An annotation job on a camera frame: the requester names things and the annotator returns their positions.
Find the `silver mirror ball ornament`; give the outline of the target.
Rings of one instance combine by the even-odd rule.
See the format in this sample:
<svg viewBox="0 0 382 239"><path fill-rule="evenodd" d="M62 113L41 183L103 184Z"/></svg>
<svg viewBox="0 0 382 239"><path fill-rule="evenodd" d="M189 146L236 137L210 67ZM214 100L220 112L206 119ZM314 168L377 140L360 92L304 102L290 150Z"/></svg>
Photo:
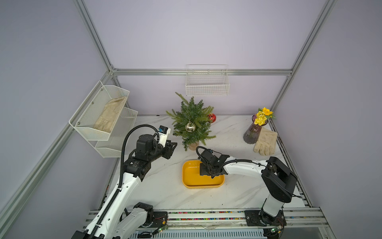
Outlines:
<svg viewBox="0 0 382 239"><path fill-rule="evenodd" d="M196 130L196 125L193 122L189 121L186 124L185 129L186 129L187 132L194 132Z"/></svg>

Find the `red glitter ball ornament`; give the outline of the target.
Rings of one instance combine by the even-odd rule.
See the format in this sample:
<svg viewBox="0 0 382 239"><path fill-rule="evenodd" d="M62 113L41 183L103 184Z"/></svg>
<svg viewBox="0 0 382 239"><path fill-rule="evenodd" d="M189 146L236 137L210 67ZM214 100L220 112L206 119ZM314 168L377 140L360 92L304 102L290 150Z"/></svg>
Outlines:
<svg viewBox="0 0 382 239"><path fill-rule="evenodd" d="M208 115L208 119L209 119L209 122L210 122L210 123L214 123L214 122L216 121L216 115L213 114L213 113L210 113L210 114Z"/></svg>

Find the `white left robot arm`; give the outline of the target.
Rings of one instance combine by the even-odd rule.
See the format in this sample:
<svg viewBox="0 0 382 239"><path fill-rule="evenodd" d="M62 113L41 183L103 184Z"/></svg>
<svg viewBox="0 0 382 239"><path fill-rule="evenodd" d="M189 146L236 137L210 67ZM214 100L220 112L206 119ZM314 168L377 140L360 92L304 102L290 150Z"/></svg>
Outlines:
<svg viewBox="0 0 382 239"><path fill-rule="evenodd" d="M141 135L132 151L123 163L119 182L112 194L106 200L97 216L84 231L76 231L74 239L128 239L139 227L150 225L153 220L153 206L138 203L122 221L124 213L133 192L142 183L151 169L151 163L163 157L170 159L177 147L176 142L167 139L166 134L155 136Z"/></svg>

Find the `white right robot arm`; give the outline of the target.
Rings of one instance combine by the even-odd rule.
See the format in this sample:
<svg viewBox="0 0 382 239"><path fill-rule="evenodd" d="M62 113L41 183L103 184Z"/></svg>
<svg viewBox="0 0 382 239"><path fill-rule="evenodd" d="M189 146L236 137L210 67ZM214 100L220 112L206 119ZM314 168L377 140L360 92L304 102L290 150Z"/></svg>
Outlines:
<svg viewBox="0 0 382 239"><path fill-rule="evenodd" d="M271 156L267 160L255 161L235 158L227 154L216 156L216 151L197 147L201 162L200 175L215 178L221 175L242 175L261 179L268 191L259 213L258 226L270 226L278 222L285 204L292 201L297 175L279 158Z"/></svg>

